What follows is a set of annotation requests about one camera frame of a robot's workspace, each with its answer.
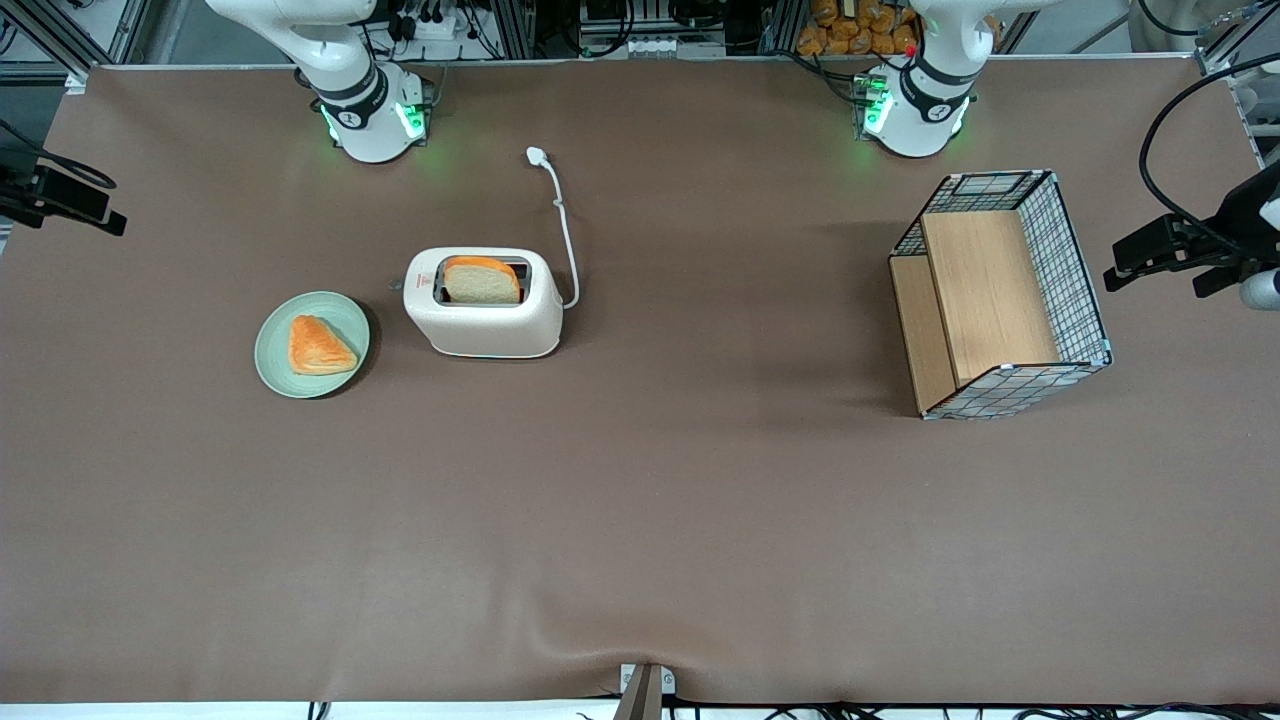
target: pastry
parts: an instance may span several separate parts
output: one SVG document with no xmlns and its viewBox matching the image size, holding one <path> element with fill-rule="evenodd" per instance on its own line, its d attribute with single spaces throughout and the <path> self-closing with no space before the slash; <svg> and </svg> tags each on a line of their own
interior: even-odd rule
<svg viewBox="0 0 1280 720">
<path fill-rule="evenodd" d="M 851 18 L 841 18 L 831 26 L 832 40 L 852 40 L 858 36 L 858 20 Z"/>
<path fill-rule="evenodd" d="M 865 55 L 868 50 L 872 49 L 872 33 L 870 31 L 861 31 L 849 41 L 849 54 L 850 55 Z"/>
<path fill-rule="evenodd" d="M 818 37 L 815 27 L 806 27 L 800 31 L 800 40 L 796 41 L 796 53 L 809 58 L 822 54 L 822 38 Z"/>
<path fill-rule="evenodd" d="M 987 15 L 983 19 L 987 20 L 987 26 L 991 28 L 991 32 L 995 36 L 991 40 L 992 49 L 1000 47 L 1000 40 L 1001 40 L 1000 38 L 1000 31 L 1001 31 L 1000 20 L 996 19 L 996 15 Z"/>
<path fill-rule="evenodd" d="M 881 5 L 876 0 L 864 0 L 858 8 L 858 24 L 872 32 L 888 32 L 893 28 L 893 8 Z"/>
<path fill-rule="evenodd" d="M 909 24 L 899 26 L 893 31 L 893 53 L 901 55 L 908 47 L 915 45 L 915 31 Z"/>
<path fill-rule="evenodd" d="M 877 32 L 872 35 L 872 54 L 876 55 L 892 55 L 893 54 L 893 38 Z"/>
<path fill-rule="evenodd" d="M 831 27 L 831 23 L 840 19 L 836 0 L 813 0 L 813 19 L 822 27 Z"/>
<path fill-rule="evenodd" d="M 315 315 L 289 324 L 289 366 L 300 375 L 333 375 L 356 369 L 356 354 Z"/>
</svg>

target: toast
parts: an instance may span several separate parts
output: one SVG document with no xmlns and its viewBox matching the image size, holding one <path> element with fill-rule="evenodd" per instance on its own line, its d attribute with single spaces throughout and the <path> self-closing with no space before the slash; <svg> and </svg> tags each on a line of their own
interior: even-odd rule
<svg viewBox="0 0 1280 720">
<path fill-rule="evenodd" d="M 451 302 L 518 305 L 520 279 L 502 260 L 460 255 L 444 263 L 444 290 Z"/>
</svg>

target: bread loaf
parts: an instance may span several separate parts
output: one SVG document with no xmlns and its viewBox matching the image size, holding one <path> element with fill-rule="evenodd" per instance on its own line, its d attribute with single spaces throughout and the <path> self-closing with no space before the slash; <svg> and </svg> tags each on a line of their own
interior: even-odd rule
<svg viewBox="0 0 1280 720">
<path fill-rule="evenodd" d="M 840 5 L 836 0 L 813 0 L 813 19 L 822 27 L 831 27 L 840 19 Z"/>
<path fill-rule="evenodd" d="M 851 55 L 863 55 L 872 49 L 872 33 L 869 29 L 863 29 L 849 41 L 849 53 Z"/>
<path fill-rule="evenodd" d="M 863 0 L 858 5 L 858 24 L 872 32 L 890 32 L 895 18 L 892 6 L 881 5 L 876 0 Z"/>
<path fill-rule="evenodd" d="M 444 263 L 444 290 L 451 302 L 476 305 L 516 305 L 520 279 L 502 260 L 460 255 Z"/>
<path fill-rule="evenodd" d="M 1000 47 L 1000 41 L 1002 40 L 1001 38 L 1001 35 L 1002 35 L 1001 31 L 1004 29 L 1005 26 L 998 19 L 996 19 L 996 15 L 987 15 L 983 19 L 987 20 L 987 27 L 989 27 L 992 35 L 995 35 L 995 37 L 991 38 L 991 41 L 993 44 L 993 47 L 998 49 Z"/>
</svg>

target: white power cord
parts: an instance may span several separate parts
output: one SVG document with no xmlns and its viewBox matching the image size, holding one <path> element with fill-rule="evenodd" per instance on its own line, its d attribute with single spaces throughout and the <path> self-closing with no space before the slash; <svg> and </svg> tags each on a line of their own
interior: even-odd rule
<svg viewBox="0 0 1280 720">
<path fill-rule="evenodd" d="M 556 200 L 552 205 L 556 206 L 561 213 L 561 229 L 564 231 L 564 250 L 568 251 L 568 269 L 573 274 L 573 300 L 564 304 L 564 309 L 577 305 L 577 301 L 582 297 L 582 290 L 577 283 L 577 259 L 573 256 L 573 241 L 568 238 L 568 215 L 564 213 L 564 196 L 561 195 L 559 178 L 556 177 L 556 168 L 552 167 L 550 160 L 547 159 L 547 152 L 541 147 L 530 147 L 525 150 L 525 158 L 529 158 L 529 164 L 543 168 L 552 174 L 552 182 L 556 184 Z"/>
</svg>

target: bread slice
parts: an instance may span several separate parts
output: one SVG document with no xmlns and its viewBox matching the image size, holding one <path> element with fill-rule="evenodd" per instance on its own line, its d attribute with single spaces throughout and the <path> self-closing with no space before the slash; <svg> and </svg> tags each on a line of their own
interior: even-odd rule
<svg viewBox="0 0 1280 720">
<path fill-rule="evenodd" d="M 502 260 L 460 255 L 444 263 L 444 290 L 449 301 L 479 305 L 517 305 L 520 279 Z"/>
<path fill-rule="evenodd" d="M 300 375 L 334 375 L 356 369 L 356 354 L 315 315 L 289 325 L 289 366 Z"/>
</svg>

